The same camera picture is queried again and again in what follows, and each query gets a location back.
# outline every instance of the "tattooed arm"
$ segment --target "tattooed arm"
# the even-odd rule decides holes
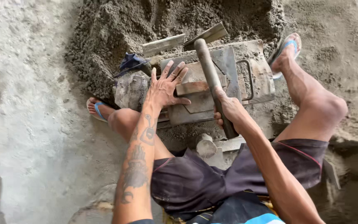
[[[112,223],[127,224],[141,219],[152,219],[150,180],[154,162],[154,136],[158,115],[165,106],[190,104],[186,98],[176,98],[173,91],[187,73],[185,63],[180,63],[167,77],[173,61],[165,67],[159,80],[152,70],[151,86],[143,104],[139,122],[129,141],[127,155],[122,165],[116,189]]]

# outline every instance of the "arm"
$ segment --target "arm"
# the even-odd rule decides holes
[[[222,89],[216,89],[223,113],[247,145],[262,172],[267,190],[277,213],[286,223],[321,223],[316,207],[306,190],[285,167],[260,127],[236,98],[228,98]],[[215,113],[218,125],[223,124],[220,113]]]
[[[143,104],[139,122],[129,141],[129,147],[115,194],[115,208],[112,223],[127,224],[141,219],[152,219],[150,201],[150,180],[154,163],[154,135],[158,115],[164,106],[190,104],[186,98],[173,97],[176,84],[181,83],[187,73],[180,63],[167,77],[173,61],[165,67],[159,80],[156,69],[152,70],[151,86]]]

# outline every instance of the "blue flip-flop strap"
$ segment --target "blue flip-flop strap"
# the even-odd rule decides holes
[[[96,110],[97,114],[98,114],[102,119],[106,120],[106,119],[102,116],[102,114],[100,113],[100,111],[99,111],[99,108],[98,108],[99,105],[105,105],[105,104],[102,103],[102,102],[95,103],[95,110]]]
[[[294,45],[294,47],[295,47],[295,54],[296,54],[296,49],[298,48],[298,46],[296,45],[296,42],[295,42],[295,40],[290,40],[290,41],[288,41],[285,45],[284,45],[284,47],[281,49],[281,51],[282,50],[284,50],[288,45],[290,45],[290,44],[293,44]]]

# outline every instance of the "flip-flop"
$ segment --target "flip-flop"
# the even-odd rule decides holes
[[[88,101],[86,102],[86,107],[88,108],[88,105],[91,101],[88,99]],[[104,122],[107,122],[106,119],[103,118],[102,114],[100,113],[99,111],[99,108],[98,106],[99,105],[106,105],[105,103],[102,103],[102,102],[99,102],[99,103],[95,103],[95,110],[97,112],[98,115],[95,115],[95,114],[91,114],[94,118],[96,118],[97,120],[101,120],[101,121],[104,121]]]
[[[299,43],[296,43],[295,40],[288,40],[293,34],[296,34],[298,36],[298,39],[299,39]],[[293,34],[290,34],[288,35],[285,40],[280,44],[280,50],[276,53],[275,57],[270,61],[269,63],[269,66],[271,68],[272,64],[276,61],[276,59],[280,56],[281,52],[289,45],[293,44],[294,47],[295,47],[295,56],[294,56],[294,59],[296,59],[299,55],[299,53],[301,52],[301,38],[300,36],[297,34],[297,33],[293,33]],[[273,79],[279,79],[281,78],[282,76],[282,73],[281,72],[278,72],[278,73],[273,73]]]

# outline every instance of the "foot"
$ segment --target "foot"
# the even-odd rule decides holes
[[[89,98],[89,104],[88,104],[88,110],[90,114],[95,114],[98,116],[96,109],[95,109],[95,103],[101,102],[97,98],[91,97]],[[108,105],[99,105],[97,107],[99,109],[100,114],[103,116],[104,119],[108,119],[109,116],[115,111],[115,109],[109,107]]]
[[[296,52],[299,52],[301,50],[300,36],[297,33],[293,33],[286,39],[286,43],[291,40],[294,40],[297,43]],[[290,44],[284,48],[281,51],[281,54],[273,62],[271,66],[273,74],[281,72],[284,62],[288,62],[289,60],[295,60],[295,46],[293,44]]]

